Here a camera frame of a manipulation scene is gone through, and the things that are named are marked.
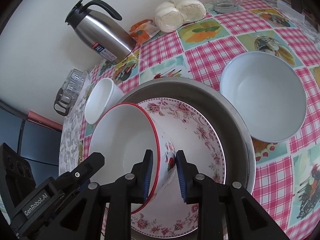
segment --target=white wall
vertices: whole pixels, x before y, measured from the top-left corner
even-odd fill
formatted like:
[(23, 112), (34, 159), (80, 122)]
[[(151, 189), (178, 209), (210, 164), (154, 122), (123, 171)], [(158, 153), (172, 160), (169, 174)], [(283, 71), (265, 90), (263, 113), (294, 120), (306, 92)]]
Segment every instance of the white wall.
[[(78, 1), (23, 0), (19, 5), (0, 36), (0, 99), (25, 113), (32, 110), (63, 122), (53, 102), (68, 72), (90, 70), (102, 59), (64, 22)], [(166, 0), (103, 1), (120, 13), (119, 24), (128, 30), (140, 20), (153, 18), (154, 8)]]

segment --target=stainless steel bowl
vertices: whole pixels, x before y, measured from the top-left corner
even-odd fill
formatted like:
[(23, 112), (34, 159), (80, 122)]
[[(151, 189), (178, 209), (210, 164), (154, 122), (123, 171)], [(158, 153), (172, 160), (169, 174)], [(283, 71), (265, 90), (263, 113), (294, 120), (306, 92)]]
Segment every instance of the stainless steel bowl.
[[(198, 81), (166, 77), (151, 80), (131, 90), (120, 102), (139, 103), (141, 101), (167, 97), (181, 100), (197, 109), (215, 129), (226, 159), (226, 184), (239, 181), (249, 193), (252, 193), (256, 162), (249, 131), (239, 113), (219, 92)], [(223, 219), (224, 231), (226, 222)], [(197, 232), (180, 236), (185, 240), (196, 239)], [(132, 229), (132, 238), (150, 240)]]

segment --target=table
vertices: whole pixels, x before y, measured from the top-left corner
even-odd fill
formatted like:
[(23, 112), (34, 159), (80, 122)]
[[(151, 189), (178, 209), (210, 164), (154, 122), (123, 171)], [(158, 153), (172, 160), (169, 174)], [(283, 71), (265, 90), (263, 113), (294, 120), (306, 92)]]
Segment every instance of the table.
[(59, 173), (71, 171), (88, 156), (95, 126), (86, 123), (84, 106), (100, 79), (112, 78), (127, 93), (159, 73), (174, 74), (219, 90), (222, 70), (232, 58), (246, 51), (266, 51), (294, 69), (305, 88), (308, 109), (302, 128), (289, 140), (277, 144), (253, 140), (257, 169), (252, 195), (290, 239), (304, 239), (320, 220), (320, 41), (316, 30), (285, 17), (276, 10), (276, 0), (244, 0), (239, 11), (229, 14), (217, 14), (211, 6), (205, 5), (204, 20), (159, 33), (116, 66), (108, 67), (102, 60), (92, 69), (86, 95), (75, 113), (65, 118)]

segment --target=floral plate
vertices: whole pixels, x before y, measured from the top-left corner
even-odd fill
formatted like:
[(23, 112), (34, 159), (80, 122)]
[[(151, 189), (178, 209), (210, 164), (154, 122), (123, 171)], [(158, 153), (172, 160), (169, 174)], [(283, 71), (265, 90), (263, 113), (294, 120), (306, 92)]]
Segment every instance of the floral plate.
[[(138, 104), (157, 122), (176, 150), (199, 172), (218, 183), (225, 182), (225, 159), (221, 143), (209, 122), (193, 107), (171, 98), (153, 98)], [(182, 236), (198, 226), (198, 204), (181, 198), (178, 175), (140, 212), (131, 215), (136, 231), (157, 238)]]

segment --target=screw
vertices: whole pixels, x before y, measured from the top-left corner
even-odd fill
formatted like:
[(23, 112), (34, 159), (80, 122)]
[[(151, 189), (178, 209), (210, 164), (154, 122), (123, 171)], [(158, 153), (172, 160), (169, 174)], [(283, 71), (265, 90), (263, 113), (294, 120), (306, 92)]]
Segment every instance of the screw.
[(96, 182), (91, 182), (89, 185), (88, 185), (88, 188), (89, 189), (96, 189), (98, 187), (98, 183)]
[(235, 181), (234, 183), (232, 183), (232, 186), (233, 186), (234, 188), (241, 188), (241, 183)]
[(196, 179), (197, 179), (197, 180), (203, 180), (203, 179), (204, 179), (204, 175), (203, 175), (202, 173), (198, 173), (198, 174), (196, 175)]
[(134, 179), (134, 174), (133, 173), (128, 173), (124, 176), (126, 179)]

